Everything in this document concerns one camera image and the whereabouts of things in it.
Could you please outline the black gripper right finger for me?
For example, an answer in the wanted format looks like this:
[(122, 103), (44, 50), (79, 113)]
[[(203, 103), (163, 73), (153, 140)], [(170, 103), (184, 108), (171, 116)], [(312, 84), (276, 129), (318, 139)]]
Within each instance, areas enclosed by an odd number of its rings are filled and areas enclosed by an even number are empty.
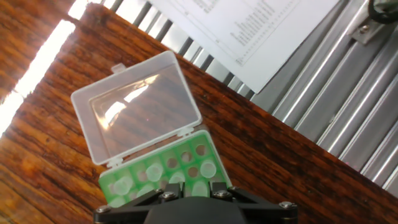
[(292, 202), (272, 203), (242, 188), (228, 187), (224, 182), (210, 184), (210, 197), (226, 202), (221, 210), (239, 223), (298, 223), (298, 205)]

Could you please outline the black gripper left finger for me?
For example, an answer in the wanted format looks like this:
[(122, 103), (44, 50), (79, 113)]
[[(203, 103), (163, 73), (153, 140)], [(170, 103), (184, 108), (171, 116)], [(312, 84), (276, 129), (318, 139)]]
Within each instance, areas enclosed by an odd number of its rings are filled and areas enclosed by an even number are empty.
[(181, 198), (184, 198), (184, 183), (167, 184), (165, 189), (150, 190), (118, 208), (98, 207), (93, 212), (93, 223), (144, 223), (152, 208)]

